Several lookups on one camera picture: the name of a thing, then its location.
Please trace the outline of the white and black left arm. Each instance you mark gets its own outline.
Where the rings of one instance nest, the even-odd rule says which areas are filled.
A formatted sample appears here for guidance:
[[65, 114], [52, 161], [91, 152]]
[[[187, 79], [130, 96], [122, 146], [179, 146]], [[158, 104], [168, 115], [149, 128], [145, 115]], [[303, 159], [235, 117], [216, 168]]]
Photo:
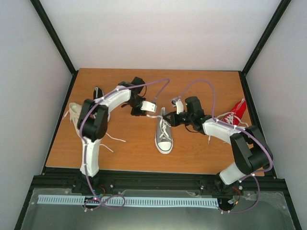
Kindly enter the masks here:
[[100, 181], [94, 176], [99, 171], [99, 148], [107, 132], [108, 115], [119, 105], [130, 105], [131, 115], [146, 115], [146, 112], [141, 110], [146, 99], [139, 95], [144, 84], [143, 79], [135, 77], [132, 82], [121, 82], [113, 91], [100, 98], [83, 102], [77, 128], [83, 145], [80, 171], [87, 176], [83, 187], [89, 193], [96, 192], [100, 187]]

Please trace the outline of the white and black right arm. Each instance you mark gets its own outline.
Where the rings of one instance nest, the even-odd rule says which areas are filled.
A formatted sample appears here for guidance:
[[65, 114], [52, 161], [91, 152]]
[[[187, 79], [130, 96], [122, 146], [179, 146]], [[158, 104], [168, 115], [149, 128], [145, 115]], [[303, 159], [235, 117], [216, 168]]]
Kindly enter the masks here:
[[231, 145], [234, 162], [218, 173], [214, 181], [220, 193], [258, 170], [272, 169], [273, 156], [258, 127], [240, 127], [206, 115], [196, 96], [185, 99], [186, 110], [180, 99], [173, 100], [172, 104], [176, 111], [163, 115], [163, 119], [172, 127], [192, 126], [197, 133], [218, 138]]

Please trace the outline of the white lace of grey sneaker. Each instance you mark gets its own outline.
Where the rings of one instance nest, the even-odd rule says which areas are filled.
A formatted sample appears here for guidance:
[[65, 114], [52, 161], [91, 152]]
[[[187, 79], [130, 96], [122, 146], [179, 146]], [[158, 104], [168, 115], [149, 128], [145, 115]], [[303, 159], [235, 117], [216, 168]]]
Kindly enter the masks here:
[[155, 141], [157, 144], [162, 141], [173, 142], [172, 138], [170, 137], [170, 135], [166, 130], [170, 126], [163, 120], [163, 117], [161, 115], [146, 115], [146, 116], [149, 118], [157, 118], [159, 120], [155, 137]]

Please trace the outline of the grey low-top sneaker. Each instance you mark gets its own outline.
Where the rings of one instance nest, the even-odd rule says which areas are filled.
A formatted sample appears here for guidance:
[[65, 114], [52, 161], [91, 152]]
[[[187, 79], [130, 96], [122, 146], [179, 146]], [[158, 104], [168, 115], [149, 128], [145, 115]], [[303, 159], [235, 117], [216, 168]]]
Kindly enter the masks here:
[[173, 148], [173, 139], [171, 135], [171, 125], [163, 119], [164, 115], [166, 115], [166, 110], [162, 107], [157, 118], [157, 129], [154, 141], [160, 153], [169, 154]]

